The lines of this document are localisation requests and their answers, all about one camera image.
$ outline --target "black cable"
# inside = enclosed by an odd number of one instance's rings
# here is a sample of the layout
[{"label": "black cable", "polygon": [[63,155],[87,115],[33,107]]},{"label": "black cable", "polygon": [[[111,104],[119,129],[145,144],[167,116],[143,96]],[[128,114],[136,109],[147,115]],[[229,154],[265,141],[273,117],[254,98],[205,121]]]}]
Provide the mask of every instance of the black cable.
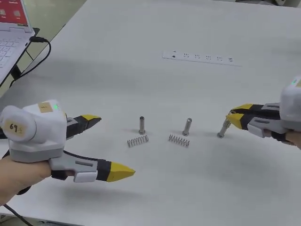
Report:
[{"label": "black cable", "polygon": [[11,82],[10,85],[9,85],[9,87],[11,87],[11,86],[14,84],[15,81],[17,81],[18,79],[24,77],[25,75],[27,75],[28,73],[30,73],[30,72],[32,72],[34,69],[36,69],[41,63],[43,63],[43,62],[49,57],[49,55],[50,55],[50,53],[51,53],[51,44],[50,44],[50,42],[49,42],[47,39],[44,39],[44,38],[42,38],[42,37],[35,37],[35,36],[33,36],[33,37],[30,37],[30,41],[31,41],[31,42],[47,42],[47,44],[48,44],[48,46],[49,46],[48,53],[47,53],[47,55],[46,55],[43,59],[41,59],[41,61],[38,62],[32,69],[28,70],[28,71],[25,72],[25,73],[23,72],[23,73],[20,75],[20,77],[18,77],[17,79],[12,80],[12,82]]},{"label": "black cable", "polygon": [[32,56],[29,54],[29,52],[26,50],[27,55],[32,59],[32,61],[34,61],[34,59],[32,58]]},{"label": "black cable", "polygon": [[10,212],[12,212],[17,218],[19,218],[23,223],[25,223],[28,226],[33,226],[31,223],[29,223],[27,220],[24,219],[20,214],[18,214],[13,208],[8,206],[7,204],[3,205],[6,209],[8,209]]}]

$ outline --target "white tabletop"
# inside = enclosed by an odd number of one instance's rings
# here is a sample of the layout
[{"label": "white tabletop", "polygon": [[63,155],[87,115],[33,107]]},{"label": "white tabletop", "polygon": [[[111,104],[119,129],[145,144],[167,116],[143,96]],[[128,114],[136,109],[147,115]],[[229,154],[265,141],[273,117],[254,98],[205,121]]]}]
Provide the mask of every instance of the white tabletop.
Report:
[{"label": "white tabletop", "polygon": [[[234,127],[224,139],[216,133],[232,107],[279,101],[301,72],[300,28],[295,8],[88,0],[1,108],[56,98],[69,116],[99,115],[65,149],[136,174],[115,183],[49,178],[9,205],[26,217],[86,226],[299,225],[300,150]],[[241,67],[163,59],[170,50],[232,56]],[[141,115],[150,141],[128,148]],[[188,117],[189,148],[169,143]],[[7,142],[0,147],[5,153]]]}]

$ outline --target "metal bolt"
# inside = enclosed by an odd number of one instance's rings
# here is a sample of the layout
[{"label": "metal bolt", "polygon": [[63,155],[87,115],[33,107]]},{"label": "metal bolt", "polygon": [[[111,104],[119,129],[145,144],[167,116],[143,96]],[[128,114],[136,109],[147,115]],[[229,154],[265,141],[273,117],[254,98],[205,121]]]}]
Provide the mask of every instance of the metal bolt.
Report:
[{"label": "metal bolt", "polygon": [[218,138],[223,138],[225,136],[225,133],[226,133],[227,129],[230,127],[230,125],[231,125],[231,122],[228,119],[226,119],[224,121],[224,123],[222,124],[221,131],[216,134],[217,137]]},{"label": "metal bolt", "polygon": [[183,130],[183,136],[188,136],[189,135],[189,129],[190,129],[190,125],[192,123],[192,119],[191,118],[188,118],[187,121],[186,121],[186,124],[185,124],[185,128]]},{"label": "metal bolt", "polygon": [[144,129],[144,117],[141,116],[140,117],[140,128],[139,128],[139,134],[143,135],[145,133],[145,129]]}]

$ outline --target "coil spring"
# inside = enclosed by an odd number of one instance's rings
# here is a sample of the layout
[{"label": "coil spring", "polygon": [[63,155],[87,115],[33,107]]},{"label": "coil spring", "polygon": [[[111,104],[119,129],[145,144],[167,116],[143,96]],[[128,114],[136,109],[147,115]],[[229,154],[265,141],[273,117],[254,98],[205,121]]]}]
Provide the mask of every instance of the coil spring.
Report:
[{"label": "coil spring", "polygon": [[135,145],[140,145],[143,143],[147,143],[149,141],[149,137],[147,135],[136,137],[134,139],[130,139],[127,141],[128,147],[133,147]]},{"label": "coil spring", "polygon": [[[234,114],[234,113],[235,113],[234,111],[229,111],[228,115]],[[222,126],[226,129],[229,129],[230,125],[231,125],[231,122],[228,119],[225,119],[224,123],[222,124]]]},{"label": "coil spring", "polygon": [[168,141],[174,142],[174,143],[176,143],[176,144],[178,144],[178,145],[182,145],[182,146],[184,146],[184,147],[188,147],[188,146],[189,146],[189,143],[190,143],[189,140],[184,139],[184,138],[181,138],[181,137],[177,137],[177,136],[172,135],[172,134],[169,135]]}]

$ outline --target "power outlet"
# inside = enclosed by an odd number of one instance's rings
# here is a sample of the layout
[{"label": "power outlet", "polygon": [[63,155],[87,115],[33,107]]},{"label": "power outlet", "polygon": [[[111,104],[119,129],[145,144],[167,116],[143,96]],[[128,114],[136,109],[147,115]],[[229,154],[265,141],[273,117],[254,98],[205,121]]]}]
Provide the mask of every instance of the power outlet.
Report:
[{"label": "power outlet", "polygon": [[163,52],[164,59],[174,59],[174,60],[186,60],[186,61],[194,61],[194,62],[202,62],[202,63],[211,63],[211,64],[219,64],[219,65],[232,65],[232,66],[240,66],[237,62],[230,56],[213,56],[209,54],[195,54],[195,53],[180,53],[177,51],[165,51]]}]

